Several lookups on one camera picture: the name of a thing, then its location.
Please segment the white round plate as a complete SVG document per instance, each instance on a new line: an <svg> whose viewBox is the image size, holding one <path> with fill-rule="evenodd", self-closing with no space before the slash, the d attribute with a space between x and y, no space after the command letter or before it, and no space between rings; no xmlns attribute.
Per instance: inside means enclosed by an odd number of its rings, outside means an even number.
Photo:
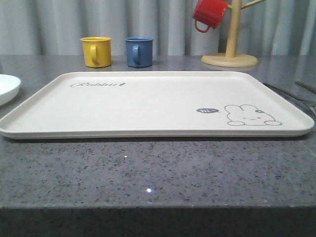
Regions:
<svg viewBox="0 0 316 237"><path fill-rule="evenodd" d="M0 75L0 105L11 101L19 92L21 80L11 75Z"/></svg>

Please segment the silver fork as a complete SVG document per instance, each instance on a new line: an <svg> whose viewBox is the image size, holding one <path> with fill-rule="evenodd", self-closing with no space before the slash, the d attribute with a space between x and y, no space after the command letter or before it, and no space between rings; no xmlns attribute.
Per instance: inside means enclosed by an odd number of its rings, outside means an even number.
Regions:
<svg viewBox="0 0 316 237"><path fill-rule="evenodd" d="M272 89L273 91L281 92L291 98L296 99L297 101L300 101L303 105L305 105L314 115L316 115L316 103L314 101L309 101L303 98L300 98L297 95L292 94L291 92L288 92L284 89L278 88L274 85L268 84L268 83L263 83L266 87L269 89Z"/></svg>

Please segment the blue mug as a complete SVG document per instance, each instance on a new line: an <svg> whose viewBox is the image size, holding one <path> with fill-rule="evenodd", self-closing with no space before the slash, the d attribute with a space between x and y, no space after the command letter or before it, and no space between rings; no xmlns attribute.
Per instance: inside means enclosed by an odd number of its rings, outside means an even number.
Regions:
<svg viewBox="0 0 316 237"><path fill-rule="evenodd" d="M149 67L153 63L153 38L128 37L125 39L127 65L130 67Z"/></svg>

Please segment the cream rabbit serving tray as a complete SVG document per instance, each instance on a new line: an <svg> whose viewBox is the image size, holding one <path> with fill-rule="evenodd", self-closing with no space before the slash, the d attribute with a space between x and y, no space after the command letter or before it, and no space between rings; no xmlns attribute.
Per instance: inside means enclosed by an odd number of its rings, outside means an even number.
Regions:
<svg viewBox="0 0 316 237"><path fill-rule="evenodd" d="M314 120L240 72L63 74L0 121L13 139L295 137Z"/></svg>

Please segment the yellow mug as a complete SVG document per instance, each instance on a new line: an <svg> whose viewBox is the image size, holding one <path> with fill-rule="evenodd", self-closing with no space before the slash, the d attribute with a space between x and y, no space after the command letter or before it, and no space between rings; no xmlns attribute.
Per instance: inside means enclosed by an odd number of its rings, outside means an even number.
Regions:
<svg viewBox="0 0 316 237"><path fill-rule="evenodd" d="M80 39L87 67L101 68L112 64L111 40L110 37L84 37Z"/></svg>

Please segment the wooden mug tree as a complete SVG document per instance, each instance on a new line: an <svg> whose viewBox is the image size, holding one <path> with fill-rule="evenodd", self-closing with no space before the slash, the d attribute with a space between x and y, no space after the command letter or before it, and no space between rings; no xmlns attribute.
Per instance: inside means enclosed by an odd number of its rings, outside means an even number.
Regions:
<svg viewBox="0 0 316 237"><path fill-rule="evenodd" d="M237 37L239 33L241 11L260 2L262 2L262 0L252 0L246 4L243 4L241 0L232 1L232 6L230 6L232 13L227 38L226 52L203 55L201 57L201 62L213 66L234 68L252 67L258 64L258 60L256 57L247 54L237 53Z"/></svg>

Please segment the red mug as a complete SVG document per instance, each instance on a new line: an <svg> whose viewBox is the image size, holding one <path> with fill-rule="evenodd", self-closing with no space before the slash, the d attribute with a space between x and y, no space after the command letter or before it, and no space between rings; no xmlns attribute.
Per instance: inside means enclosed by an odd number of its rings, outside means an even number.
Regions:
<svg viewBox="0 0 316 237"><path fill-rule="evenodd" d="M228 5L226 0L198 0L193 12L196 30L207 33L210 28L216 29L223 19ZM207 25L207 28L200 29L198 22Z"/></svg>

